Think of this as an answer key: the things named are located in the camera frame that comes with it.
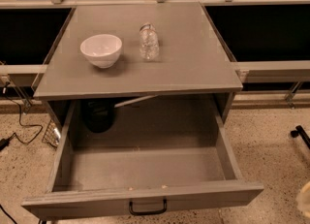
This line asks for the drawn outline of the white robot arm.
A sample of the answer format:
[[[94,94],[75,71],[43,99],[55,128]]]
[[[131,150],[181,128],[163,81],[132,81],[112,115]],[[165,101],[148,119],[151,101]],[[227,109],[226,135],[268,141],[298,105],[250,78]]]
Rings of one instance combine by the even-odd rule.
[[[307,182],[296,196],[297,209],[310,218],[310,181]]]

